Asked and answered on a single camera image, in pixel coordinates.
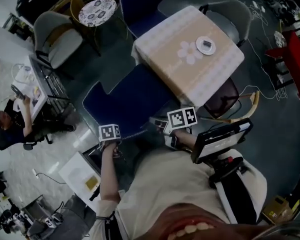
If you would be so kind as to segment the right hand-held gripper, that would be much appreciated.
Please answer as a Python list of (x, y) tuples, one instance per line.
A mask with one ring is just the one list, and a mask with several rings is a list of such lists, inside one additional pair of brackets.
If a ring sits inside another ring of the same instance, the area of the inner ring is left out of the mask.
[(156, 126), (159, 132), (164, 132), (165, 144), (168, 147), (176, 148), (178, 138), (172, 132), (178, 129), (190, 128), (198, 123), (194, 107), (180, 108), (167, 113), (167, 119), (150, 117), (149, 122)]

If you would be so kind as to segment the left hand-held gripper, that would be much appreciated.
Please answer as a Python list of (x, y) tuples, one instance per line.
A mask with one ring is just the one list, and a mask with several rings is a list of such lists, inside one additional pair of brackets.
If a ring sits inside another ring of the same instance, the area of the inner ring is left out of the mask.
[(102, 153), (107, 144), (116, 143), (119, 146), (122, 142), (121, 133), (117, 124), (106, 124), (98, 127), (99, 150)]

